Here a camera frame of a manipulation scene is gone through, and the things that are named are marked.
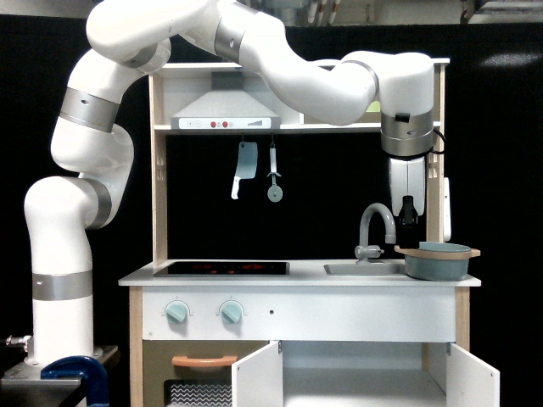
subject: gray faucet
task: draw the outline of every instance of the gray faucet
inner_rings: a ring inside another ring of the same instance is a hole
[[[369,246],[368,244],[370,219],[376,212],[379,212],[384,220],[386,232],[384,241],[391,244],[396,243],[396,225],[394,223],[394,216],[382,203],[372,203],[366,208],[360,221],[360,243],[355,249],[355,256],[358,259],[356,262],[357,264],[369,263],[367,259],[376,259],[384,252],[379,246]]]

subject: cleaver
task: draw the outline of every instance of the cleaver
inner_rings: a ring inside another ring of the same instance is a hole
[[[232,199],[238,199],[239,181],[255,178],[258,149],[256,142],[240,142],[238,167],[232,185]]]

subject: sink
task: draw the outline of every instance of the sink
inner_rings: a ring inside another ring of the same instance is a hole
[[[405,274],[406,265],[400,259],[369,259],[363,264],[325,265],[324,270],[331,276],[387,276]]]

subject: ceiling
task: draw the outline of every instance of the ceiling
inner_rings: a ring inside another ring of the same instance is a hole
[[[85,19],[102,0],[0,0],[0,14]],[[285,25],[418,25],[543,21],[543,1],[239,0]]]

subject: pot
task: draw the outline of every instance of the pot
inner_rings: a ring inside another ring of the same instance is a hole
[[[408,276],[433,282],[457,282],[467,276],[469,259],[481,255],[476,248],[461,244],[420,242],[419,248],[395,247],[406,256]]]

